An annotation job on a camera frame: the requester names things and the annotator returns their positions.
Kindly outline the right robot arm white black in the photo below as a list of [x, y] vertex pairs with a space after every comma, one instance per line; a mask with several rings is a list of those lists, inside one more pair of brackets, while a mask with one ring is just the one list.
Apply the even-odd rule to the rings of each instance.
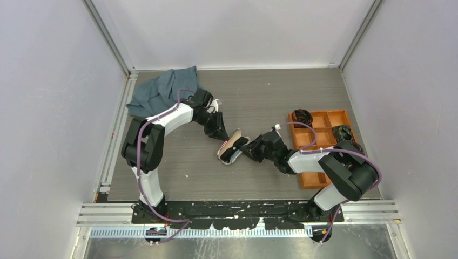
[[320, 189], [305, 205], [314, 221], [323, 221], [335, 206], [359, 201], [381, 181], [378, 166], [348, 141], [312, 151], [288, 148], [276, 131], [258, 136], [240, 149], [256, 162], [269, 160], [284, 174], [325, 173], [331, 183]]

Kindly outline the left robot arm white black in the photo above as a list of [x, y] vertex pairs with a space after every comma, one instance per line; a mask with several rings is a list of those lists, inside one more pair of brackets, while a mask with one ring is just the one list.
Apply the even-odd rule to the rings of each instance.
[[164, 193], [158, 176], [165, 137], [191, 122], [202, 125], [209, 138], [228, 140], [217, 101], [201, 88], [188, 98], [179, 98], [176, 104], [159, 115], [135, 118], [130, 123], [121, 154], [136, 176], [140, 200], [148, 205], [145, 216], [152, 223], [160, 223], [166, 215], [165, 208], [159, 205]]

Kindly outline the patterned glasses case tan lining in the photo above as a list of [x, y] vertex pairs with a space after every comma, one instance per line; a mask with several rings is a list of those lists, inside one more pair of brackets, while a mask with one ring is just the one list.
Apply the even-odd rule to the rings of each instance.
[[241, 129], [237, 128], [225, 140], [217, 151], [217, 158], [225, 165], [230, 165], [235, 162], [237, 157], [242, 153], [240, 150], [242, 146], [247, 144], [249, 139], [242, 135]]

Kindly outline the black sunglasses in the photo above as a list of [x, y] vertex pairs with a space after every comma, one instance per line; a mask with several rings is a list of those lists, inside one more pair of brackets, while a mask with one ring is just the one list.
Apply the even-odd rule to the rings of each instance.
[[226, 146], [226, 149], [220, 153], [220, 159], [229, 163], [240, 152], [240, 148], [249, 143], [249, 137], [239, 137], [234, 143]]

